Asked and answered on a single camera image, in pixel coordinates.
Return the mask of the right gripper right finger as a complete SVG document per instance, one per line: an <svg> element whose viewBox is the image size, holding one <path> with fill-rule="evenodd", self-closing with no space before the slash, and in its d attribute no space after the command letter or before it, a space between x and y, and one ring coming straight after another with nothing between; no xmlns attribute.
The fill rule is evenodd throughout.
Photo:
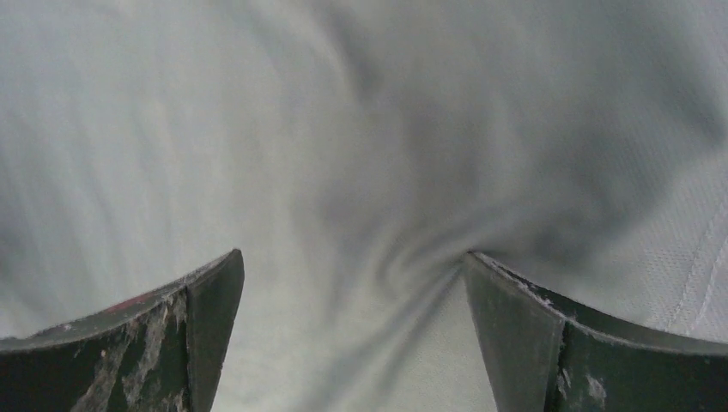
<svg viewBox="0 0 728 412"><path fill-rule="evenodd" d="M615 318L480 253L463 271L498 410L726 410L725 344Z"/></svg>

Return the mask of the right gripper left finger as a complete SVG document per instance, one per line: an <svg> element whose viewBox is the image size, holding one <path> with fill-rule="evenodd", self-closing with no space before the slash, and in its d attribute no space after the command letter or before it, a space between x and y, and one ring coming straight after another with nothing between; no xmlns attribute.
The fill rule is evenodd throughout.
<svg viewBox="0 0 728 412"><path fill-rule="evenodd" d="M2 410L210 410L244 279L233 250L87 317L4 338Z"/></svg>

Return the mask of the dark grey t-shirt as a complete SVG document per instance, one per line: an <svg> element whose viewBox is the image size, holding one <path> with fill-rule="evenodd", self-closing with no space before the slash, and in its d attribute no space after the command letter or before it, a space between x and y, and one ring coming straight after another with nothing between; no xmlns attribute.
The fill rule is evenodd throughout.
<svg viewBox="0 0 728 412"><path fill-rule="evenodd" d="M471 250L727 338L724 1L4 1L1 332L233 248L218 411L492 410Z"/></svg>

